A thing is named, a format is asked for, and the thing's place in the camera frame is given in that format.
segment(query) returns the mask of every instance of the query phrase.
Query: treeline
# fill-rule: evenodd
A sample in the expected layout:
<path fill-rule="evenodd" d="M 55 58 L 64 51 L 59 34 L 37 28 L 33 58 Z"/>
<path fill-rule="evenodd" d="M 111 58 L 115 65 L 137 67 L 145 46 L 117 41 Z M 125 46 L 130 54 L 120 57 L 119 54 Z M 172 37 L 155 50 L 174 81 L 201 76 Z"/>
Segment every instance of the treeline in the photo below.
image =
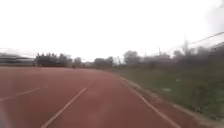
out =
<path fill-rule="evenodd" d="M 166 53 L 141 57 L 136 51 L 127 51 L 124 54 L 124 62 L 120 66 L 135 68 L 221 66 L 224 64 L 224 45 L 206 49 L 189 48 L 184 44 L 181 50 L 173 52 L 172 57 Z"/>
<path fill-rule="evenodd" d="M 74 67 L 74 68 L 109 68 L 114 65 L 113 57 L 96 58 L 93 62 L 82 62 L 82 58 L 77 57 L 71 59 L 70 57 L 54 53 L 37 54 L 34 60 L 35 66 L 41 67 Z"/>
<path fill-rule="evenodd" d="M 71 65 L 72 59 L 60 54 L 59 56 L 54 53 L 37 54 L 35 60 L 36 66 L 42 67 L 67 67 Z"/>

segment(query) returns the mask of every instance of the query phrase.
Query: tree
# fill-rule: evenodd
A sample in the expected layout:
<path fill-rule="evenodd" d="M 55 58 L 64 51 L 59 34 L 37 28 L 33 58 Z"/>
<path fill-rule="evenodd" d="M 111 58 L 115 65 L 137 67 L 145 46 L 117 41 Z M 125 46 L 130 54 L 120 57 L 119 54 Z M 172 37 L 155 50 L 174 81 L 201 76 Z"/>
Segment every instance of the tree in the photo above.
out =
<path fill-rule="evenodd" d="M 70 59 L 66 57 L 64 54 L 60 54 L 57 56 L 53 53 L 48 54 L 37 54 L 35 58 L 35 62 L 38 66 L 43 67 L 65 67 L 68 65 Z"/>
<path fill-rule="evenodd" d="M 106 60 L 105 59 L 103 59 L 103 58 L 96 58 L 95 60 L 94 60 L 94 66 L 96 66 L 96 67 L 106 67 L 107 66 L 107 62 L 106 62 Z"/>
<path fill-rule="evenodd" d="M 127 51 L 124 54 L 124 61 L 129 66 L 136 66 L 140 62 L 140 57 L 136 51 Z"/>
<path fill-rule="evenodd" d="M 75 58 L 74 64 L 76 67 L 80 67 L 82 65 L 82 59 L 80 57 Z"/>
<path fill-rule="evenodd" d="M 179 50 L 175 50 L 173 54 L 175 58 L 181 58 L 183 56 L 183 54 Z"/>
<path fill-rule="evenodd" d="M 113 64 L 114 64 L 114 59 L 113 59 L 113 57 L 108 57 L 107 59 L 106 59 L 106 63 L 107 63 L 107 65 L 109 66 L 109 67 L 112 67 L 113 66 Z"/>

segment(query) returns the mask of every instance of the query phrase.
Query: green tree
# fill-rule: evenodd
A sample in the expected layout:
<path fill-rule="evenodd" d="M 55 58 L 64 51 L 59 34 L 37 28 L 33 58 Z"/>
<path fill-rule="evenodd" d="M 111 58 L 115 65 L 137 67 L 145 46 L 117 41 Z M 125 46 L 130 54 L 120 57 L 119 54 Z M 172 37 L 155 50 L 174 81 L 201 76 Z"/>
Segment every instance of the green tree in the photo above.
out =
<path fill-rule="evenodd" d="M 124 61 L 129 66 L 135 66 L 139 64 L 140 57 L 138 56 L 138 53 L 136 51 L 127 51 L 124 54 Z"/>

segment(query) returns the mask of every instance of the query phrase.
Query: track lane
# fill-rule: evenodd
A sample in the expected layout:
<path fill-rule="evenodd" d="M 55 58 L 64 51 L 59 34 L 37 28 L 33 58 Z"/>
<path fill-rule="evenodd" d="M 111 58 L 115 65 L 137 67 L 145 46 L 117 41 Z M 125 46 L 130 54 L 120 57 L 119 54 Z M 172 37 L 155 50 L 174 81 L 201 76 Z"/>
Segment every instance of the track lane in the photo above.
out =
<path fill-rule="evenodd" d="M 173 128 L 108 73 L 64 111 L 49 128 Z"/>

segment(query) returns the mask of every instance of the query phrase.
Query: vegetation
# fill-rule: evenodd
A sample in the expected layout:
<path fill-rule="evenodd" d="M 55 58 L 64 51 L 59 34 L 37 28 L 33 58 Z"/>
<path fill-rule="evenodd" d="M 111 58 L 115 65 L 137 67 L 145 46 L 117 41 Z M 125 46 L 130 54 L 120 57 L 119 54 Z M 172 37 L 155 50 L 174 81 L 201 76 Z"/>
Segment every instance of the vegetation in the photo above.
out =
<path fill-rule="evenodd" d="M 48 53 L 41 55 L 37 54 L 35 62 L 37 66 L 43 67 L 66 67 L 72 60 L 63 54 L 57 56 L 56 54 Z"/>
<path fill-rule="evenodd" d="M 93 64 L 96 68 L 108 68 L 113 66 L 114 60 L 113 57 L 108 57 L 107 59 L 96 58 Z"/>
<path fill-rule="evenodd" d="M 139 59 L 129 53 L 125 60 L 142 61 L 125 61 L 115 72 L 194 112 L 224 118 L 224 47 L 189 49 L 185 44 L 173 58 L 160 54 Z"/>

